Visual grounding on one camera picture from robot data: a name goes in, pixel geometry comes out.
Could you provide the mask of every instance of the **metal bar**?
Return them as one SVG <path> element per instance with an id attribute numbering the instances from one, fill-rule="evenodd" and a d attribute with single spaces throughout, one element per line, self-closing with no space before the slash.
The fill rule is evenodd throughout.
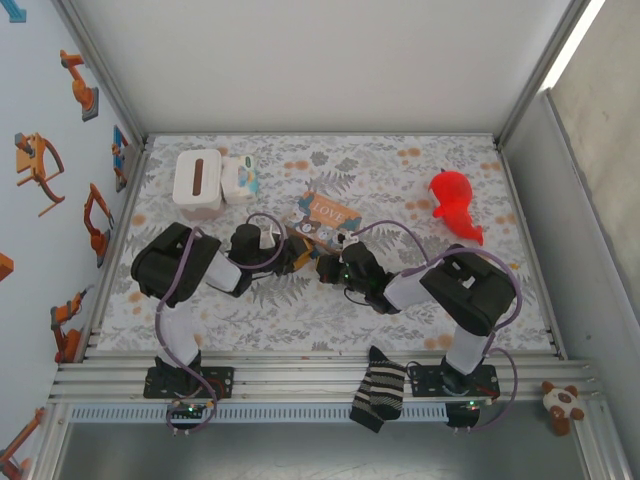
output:
<path id="1" fill-rule="evenodd" d="M 538 255 L 536 254 L 536 249 L 533 246 L 533 239 L 531 238 L 531 233 L 529 232 L 529 227 L 527 226 L 527 218 L 525 217 L 524 211 L 522 210 L 522 204 L 520 203 L 520 198 L 518 197 L 518 193 L 513 182 L 513 175 L 511 175 L 509 162 L 507 161 L 504 152 L 499 151 L 498 155 L 500 156 L 502 168 L 504 169 L 505 175 L 507 176 L 507 190 L 509 191 L 511 202 L 514 205 L 518 216 L 518 230 L 520 231 L 520 237 L 524 239 L 523 243 L 525 245 L 527 262 L 529 263 L 530 268 L 533 270 L 532 278 L 535 284 L 536 293 L 538 294 L 538 305 L 540 305 L 540 308 L 543 309 L 542 318 L 545 323 L 548 323 L 548 327 L 551 329 L 551 335 L 553 336 L 553 340 L 556 344 L 557 350 L 561 354 L 561 358 L 567 358 L 567 350 L 565 349 L 564 343 L 562 341 L 562 336 L 560 335 L 558 320 L 556 319 L 555 313 L 553 311 L 551 298 L 549 297 L 549 290 L 547 289 L 547 285 L 544 281 L 544 276 L 542 275 L 542 269 L 540 268 Z"/>
<path id="2" fill-rule="evenodd" d="M 85 328 L 82 329 L 80 336 L 80 343 L 76 351 L 74 362 L 81 362 L 84 359 L 85 350 L 89 345 L 91 335 L 94 329 L 102 323 L 104 317 L 104 311 L 107 308 L 109 301 L 109 293 L 111 292 L 111 284 L 116 275 L 120 257 L 122 255 L 122 249 L 124 248 L 124 240 L 129 231 L 129 223 L 131 222 L 131 216 L 133 215 L 133 207 L 135 206 L 136 199 L 138 198 L 138 192 L 142 182 L 140 179 L 144 174 L 144 167 L 147 163 L 148 155 L 141 152 L 136 158 L 134 171 L 132 175 L 132 181 L 127 187 L 127 198 L 125 199 L 124 208 L 116 228 L 115 235 L 111 239 L 111 248 L 107 250 L 107 258 L 104 265 L 104 273 L 100 277 L 98 283 L 96 301 L 93 304 L 89 321 Z"/>
<path id="3" fill-rule="evenodd" d="M 318 131 L 310 131 L 310 132 L 305 132 L 305 131 L 291 131 L 291 132 L 282 132 L 282 131 L 276 131 L 276 132 L 272 132 L 272 131 L 260 131 L 260 132 L 256 132 L 256 131 L 251 131 L 251 132 L 239 132 L 239 131 L 232 131 L 232 132 L 150 132 L 148 134 L 147 138 L 152 138 L 152 137 L 182 137 L 182 136 L 235 136 L 235 135 L 269 135 L 269 136 L 276 136 L 276 137 L 287 137 L 287 136 L 292 136 L 292 135 L 304 135 L 304 136 L 336 136 L 336 137 L 347 137 L 347 136 L 358 136 L 358 135 L 400 135 L 400 136 L 405 136 L 405 135 L 417 135 L 417 136 L 442 136 L 442 137 L 492 137 L 493 138 L 493 133 L 490 132 L 469 132 L 469 133 L 460 133 L 460 132 L 407 132 L 407 131 L 396 131 L 396 132 L 388 132 L 388 131 L 380 131 L 380 132 L 372 132 L 372 131 L 366 131 L 366 132 L 332 132 L 332 131 L 326 131 L 326 132 L 318 132 Z"/>
<path id="4" fill-rule="evenodd" d="M 205 357 L 209 365 L 216 357 Z M 349 402 L 353 399 L 367 362 L 364 355 L 345 359 L 283 359 L 282 364 L 251 359 L 228 359 L 221 364 L 236 367 L 234 397 L 229 403 L 297 403 L 297 402 Z M 427 365 L 437 365 L 437 355 L 413 356 Z M 489 359 L 496 367 L 500 379 L 502 399 L 509 397 L 513 388 L 513 373 L 510 364 L 496 356 Z M 584 361 L 559 361 L 553 357 L 533 356 L 516 359 L 519 373 L 518 400 L 533 400 L 541 397 L 541 383 L 553 380 L 557 384 L 573 384 L 581 394 L 588 397 L 602 390 L 597 372 Z M 147 369 L 153 365 L 152 356 L 134 357 L 129 362 L 117 363 L 108 360 L 95 363 L 62 365 L 51 390 L 52 403 L 166 403 L 166 400 L 146 400 L 142 397 Z M 467 401 L 470 398 L 452 397 L 422 399 L 411 397 L 410 384 L 405 383 L 406 401 Z"/>
<path id="5" fill-rule="evenodd" d="M 562 47 L 569 38 L 569 35 L 571 35 L 571 32 L 580 20 L 580 17 L 586 10 L 590 1 L 591 0 L 572 0 L 567 7 L 567 10 L 553 32 L 549 43 L 547 43 L 540 60 L 538 60 L 533 73 L 529 77 L 524 90 L 520 94 L 516 105 L 513 110 L 511 110 L 511 113 L 498 136 L 499 145 L 505 145 L 515 131 L 518 123 L 524 115 L 524 112 L 540 90 L 545 77 L 553 66 L 553 62 L 558 57 L 558 54 L 562 50 Z"/>
<path id="6" fill-rule="evenodd" d="M 633 475 L 606 401 L 596 396 L 583 399 L 583 405 L 585 417 L 573 425 L 588 478 L 631 480 Z"/>
<path id="7" fill-rule="evenodd" d="M 62 452 L 72 407 L 47 405 L 47 420 L 42 448 L 25 480 L 53 480 Z"/>
<path id="8" fill-rule="evenodd" d="M 126 102 L 125 95 L 118 86 L 118 82 L 111 75 L 111 69 L 107 61 L 100 54 L 90 30 L 87 28 L 84 15 L 80 12 L 80 9 L 75 7 L 73 0 L 51 1 L 71 34 L 73 41 L 78 46 L 85 65 L 91 69 L 100 84 L 100 88 L 107 96 L 118 117 L 122 120 L 130 135 L 130 141 L 136 146 L 137 150 L 142 149 L 146 137 L 144 129 Z"/>

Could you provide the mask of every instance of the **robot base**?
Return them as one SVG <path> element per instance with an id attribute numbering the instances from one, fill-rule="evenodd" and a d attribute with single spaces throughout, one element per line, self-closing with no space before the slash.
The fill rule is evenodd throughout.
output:
<path id="1" fill-rule="evenodd" d="M 196 371 L 200 372 L 216 392 L 218 400 L 231 398 L 233 391 L 233 368 L 232 367 L 200 367 Z M 156 366 L 147 371 L 142 396 L 148 399 L 176 399 L 189 396 L 190 400 L 207 399 L 209 392 L 202 388 L 196 395 L 190 396 L 200 387 L 191 375 L 180 368 L 172 367 L 156 357 Z"/>
<path id="2" fill-rule="evenodd" d="M 408 369 L 411 392 L 414 397 L 480 397 L 497 398 L 500 386 L 493 365 L 479 365 L 467 378 L 468 386 L 460 392 L 452 392 L 443 380 L 450 369 L 442 365 L 415 365 Z"/>

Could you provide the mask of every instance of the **metal frame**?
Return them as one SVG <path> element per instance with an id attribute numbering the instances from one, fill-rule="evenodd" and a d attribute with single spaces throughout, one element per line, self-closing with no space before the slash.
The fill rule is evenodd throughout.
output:
<path id="1" fill-rule="evenodd" d="M 46 430 L 46 445 L 41 452 L 41 460 L 36 465 L 37 477 L 54 478 L 55 459 L 63 449 L 64 438 L 76 406 L 90 404 L 107 408 L 109 405 L 162 405 L 166 400 L 147 400 L 142 390 L 147 369 L 153 365 L 153 352 L 104 352 L 97 349 L 100 325 L 106 309 L 115 270 L 124 248 L 124 239 L 133 215 L 134 205 L 141 188 L 146 161 L 149 153 L 144 152 L 136 162 L 135 172 L 127 188 L 127 198 L 119 227 L 114 236 L 113 248 L 107 258 L 94 310 L 90 317 L 91 329 L 87 328 L 81 339 L 77 361 L 81 363 L 62 364 L 54 379 L 49 398 L 49 407 L 55 422 L 50 422 Z M 563 361 L 566 352 L 562 344 L 557 322 L 549 303 L 544 281 L 531 239 L 524 223 L 524 215 L 515 192 L 508 165 L 500 157 L 507 176 L 509 195 L 516 207 L 519 228 L 524 238 L 525 250 L 531 262 L 536 290 L 544 310 L 548 333 L 555 342 L 557 352 L 528 351 L 512 352 L 518 365 L 519 391 L 518 401 L 535 401 L 541 397 L 541 381 L 550 380 L 559 385 L 574 384 L 587 401 L 597 399 L 602 402 L 602 386 L 597 371 L 586 361 Z M 399 363 L 417 360 L 425 365 L 440 363 L 444 352 L 406 351 L 392 356 Z M 505 358 L 496 356 L 490 360 L 496 366 L 503 395 L 509 397 L 513 388 L 513 373 Z M 327 353 L 327 352 L 203 352 L 203 364 L 233 366 L 235 373 L 234 398 L 225 400 L 225 404 L 239 408 L 248 405 L 325 405 L 350 404 L 353 393 L 362 380 L 366 369 L 364 352 Z M 434 402 L 451 402 L 451 397 L 420 399 L 411 396 L 411 388 L 405 384 L 405 401 L 408 408 L 420 405 L 433 405 Z M 610 430 L 611 426 L 602 427 Z M 581 433 L 580 444 L 587 442 L 589 451 L 600 452 L 600 446 L 594 443 L 595 437 Z M 611 452 L 598 453 L 605 458 Z"/>
<path id="2" fill-rule="evenodd" d="M 108 65 L 91 38 L 82 14 L 74 6 L 73 0 L 52 0 L 60 17 L 77 42 L 87 64 L 90 65 L 96 79 L 101 84 L 109 100 L 134 144 L 141 146 L 145 133 L 127 105 L 125 96 L 111 75 Z M 540 58 L 534 73 L 520 96 L 514 110 L 499 138 L 503 145 L 513 132 L 526 107 L 540 87 L 544 76 L 551 67 L 566 38 L 577 23 L 589 0 L 573 0 L 560 25 Z M 100 352 L 95 342 L 100 334 L 100 324 L 111 290 L 111 284 L 118 265 L 118 259 L 124 247 L 124 237 L 128 230 L 133 207 L 140 188 L 144 165 L 148 154 L 141 152 L 134 166 L 131 181 L 127 188 L 127 199 L 119 227 L 114 236 L 113 248 L 107 258 L 105 274 L 99 285 L 90 322 L 83 334 L 79 346 L 77 364 L 61 365 L 54 380 L 47 419 L 43 426 L 43 445 L 35 457 L 28 479 L 56 478 L 59 458 L 65 449 L 65 438 L 72 423 L 74 407 L 79 404 L 103 405 L 107 403 L 145 405 L 161 404 L 163 401 L 146 400 L 141 392 L 146 369 L 153 363 L 153 353 L 119 354 Z M 553 316 L 549 297 L 540 274 L 540 267 L 531 239 L 526 228 L 524 215 L 518 201 L 510 171 L 504 159 L 503 166 L 508 179 L 509 194 L 520 219 L 520 233 L 525 238 L 528 260 L 536 277 L 536 291 L 544 308 L 544 318 L 549 321 L 548 332 L 557 348 L 556 356 L 550 352 L 514 352 L 520 374 L 518 401 L 539 400 L 540 382 L 550 379 L 559 385 L 573 383 L 581 392 L 587 415 L 583 422 L 575 423 L 576 442 L 582 452 L 585 475 L 589 478 L 631 478 L 622 446 L 611 420 L 605 399 L 601 395 L 601 382 L 595 368 L 587 361 L 561 360 L 566 351 L 559 335 L 557 321 Z M 440 362 L 443 352 L 401 352 L 392 357 L 401 363 L 418 360 L 423 364 L 434 365 Z M 351 402 L 362 373 L 366 368 L 364 355 L 326 352 L 203 352 L 206 365 L 231 365 L 236 368 L 236 386 L 230 405 L 248 404 L 338 404 Z M 500 357 L 491 359 L 503 387 L 502 400 L 508 397 L 513 388 L 512 372 L 509 363 Z M 405 393 L 410 386 L 405 385 Z M 410 406 L 433 404 L 433 402 L 453 401 L 442 399 L 416 399 L 408 395 L 406 402 Z"/>
<path id="3" fill-rule="evenodd" d="M 553 66 L 553 62 L 558 58 L 562 47 L 564 47 L 564 44 L 582 17 L 582 14 L 589 6 L 589 3 L 591 3 L 591 0 L 572 0 L 567 7 L 562 20 L 560 20 L 560 23 L 553 32 L 540 60 L 538 60 L 533 73 L 529 77 L 527 85 L 520 94 L 513 110 L 511 110 L 504 127 L 502 127 L 500 131 L 500 135 L 498 135 L 498 144 L 501 147 L 507 143 L 515 131 L 524 112 L 540 90 L 547 74 Z"/>

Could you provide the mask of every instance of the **red plush toy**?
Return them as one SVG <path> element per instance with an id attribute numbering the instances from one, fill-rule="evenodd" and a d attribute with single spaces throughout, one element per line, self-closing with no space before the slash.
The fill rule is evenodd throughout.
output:
<path id="1" fill-rule="evenodd" d="M 475 240 L 482 245 L 482 227 L 473 226 L 468 211 L 473 191 L 467 177 L 460 172 L 443 171 L 433 177 L 428 189 L 433 191 L 440 202 L 440 206 L 433 211 L 433 216 L 442 217 L 445 225 L 457 236 Z"/>

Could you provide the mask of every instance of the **gray floor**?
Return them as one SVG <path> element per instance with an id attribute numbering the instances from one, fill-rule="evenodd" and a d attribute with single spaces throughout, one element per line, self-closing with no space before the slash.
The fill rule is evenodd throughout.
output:
<path id="1" fill-rule="evenodd" d="M 443 424 L 218 425 L 173 438 L 162 425 L 74 425 L 59 478 L 525 480 L 583 478 L 572 437 L 554 437 L 539 404 L 495 429 Z"/>

